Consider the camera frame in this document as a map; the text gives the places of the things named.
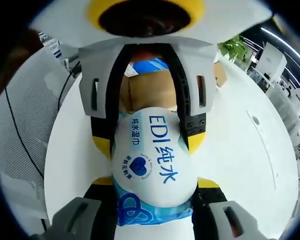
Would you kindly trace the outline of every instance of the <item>blue heart logo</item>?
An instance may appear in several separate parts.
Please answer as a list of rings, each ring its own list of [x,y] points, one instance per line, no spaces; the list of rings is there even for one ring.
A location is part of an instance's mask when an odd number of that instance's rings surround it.
[[[132,170],[132,172],[134,172],[134,174],[138,176],[143,176],[147,173],[145,165],[146,160],[143,157],[138,156],[132,161],[129,168]]]

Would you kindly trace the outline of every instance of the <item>cardboard box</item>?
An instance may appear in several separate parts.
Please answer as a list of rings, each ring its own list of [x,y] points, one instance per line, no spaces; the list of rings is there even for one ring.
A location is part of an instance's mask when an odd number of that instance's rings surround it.
[[[169,70],[124,77],[120,99],[121,106],[128,112],[148,107],[174,110],[177,106],[175,86]]]
[[[227,76],[221,62],[218,61],[213,65],[213,73],[216,80],[216,85],[218,87],[222,87],[222,85],[227,81]]]

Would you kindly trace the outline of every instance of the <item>cable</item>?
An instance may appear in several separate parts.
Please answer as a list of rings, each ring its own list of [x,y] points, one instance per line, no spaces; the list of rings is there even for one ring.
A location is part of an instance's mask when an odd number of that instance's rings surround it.
[[[62,90],[61,90],[61,92],[60,92],[60,96],[59,96],[59,99],[58,99],[58,112],[59,112],[59,110],[60,110],[60,101],[61,101],[61,97],[62,97],[62,94],[64,93],[64,90],[65,90],[65,87],[66,87],[66,85],[67,85],[67,82],[69,81],[70,76],[71,76],[72,73],[75,71],[75,69],[79,66],[79,64],[80,64],[80,61],[78,61],[78,62],[76,63],[76,65],[70,70],[69,75],[68,75],[68,77],[67,77],[66,80],[65,80],[65,83],[64,83],[64,85],[63,85],[63,87],[62,87]]]
[[[15,119],[14,113],[13,113],[12,108],[11,108],[11,104],[10,104],[10,100],[9,100],[9,97],[8,97],[8,92],[7,92],[6,87],[4,88],[4,91],[5,91],[6,101],[8,102],[8,106],[9,106],[9,109],[10,109],[10,113],[11,113],[11,117],[12,117],[12,120],[13,120],[13,125],[14,125],[14,128],[15,128],[16,134],[18,135],[18,138],[21,142],[21,145],[23,146],[23,149],[25,150],[26,154],[28,155],[31,163],[33,164],[33,166],[35,167],[35,169],[37,170],[39,175],[42,177],[42,180],[44,180],[44,175],[42,174],[42,172],[40,172],[39,168],[37,167],[37,165],[35,164],[35,162],[31,158],[30,153],[28,152],[24,142],[21,139],[21,136],[20,136],[20,133],[19,133],[19,130],[18,130],[18,127],[17,127],[16,119]]]
[[[41,218],[41,223],[42,223],[43,230],[46,232],[47,231],[47,225],[46,225],[45,220],[42,219],[42,218]]]

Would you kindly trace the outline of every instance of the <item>wet wipes package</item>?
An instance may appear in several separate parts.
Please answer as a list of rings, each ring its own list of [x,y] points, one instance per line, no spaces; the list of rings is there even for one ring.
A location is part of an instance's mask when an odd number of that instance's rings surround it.
[[[192,215],[197,176],[179,118],[150,107],[118,123],[112,150],[118,225],[158,225]]]

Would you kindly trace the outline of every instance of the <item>blue label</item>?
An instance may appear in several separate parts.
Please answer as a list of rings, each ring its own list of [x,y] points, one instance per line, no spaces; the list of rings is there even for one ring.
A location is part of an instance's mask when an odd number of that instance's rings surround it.
[[[125,175],[125,177],[127,179],[131,179],[132,178],[132,175],[128,171],[128,164],[130,163],[130,160],[131,160],[131,156],[128,155],[122,161],[122,171],[123,171],[123,174]]]
[[[192,215],[190,200],[176,207],[156,207],[140,200],[135,194],[123,190],[115,179],[113,185],[118,195],[119,226],[160,225]]]
[[[129,168],[135,175],[141,177],[147,173],[146,160],[142,156],[138,156],[132,161]]]
[[[136,112],[131,119],[131,150],[132,152],[143,152],[144,142],[142,140],[141,112]]]
[[[153,143],[162,144],[162,146],[155,146],[155,150],[160,154],[157,158],[157,163],[160,164],[161,172],[160,176],[164,177],[163,184],[166,184],[168,180],[176,181],[175,175],[177,171],[173,170],[173,149],[164,146],[166,142],[171,142],[171,139],[167,137],[169,129],[167,127],[166,119],[164,116],[149,116],[150,129],[153,135]]]

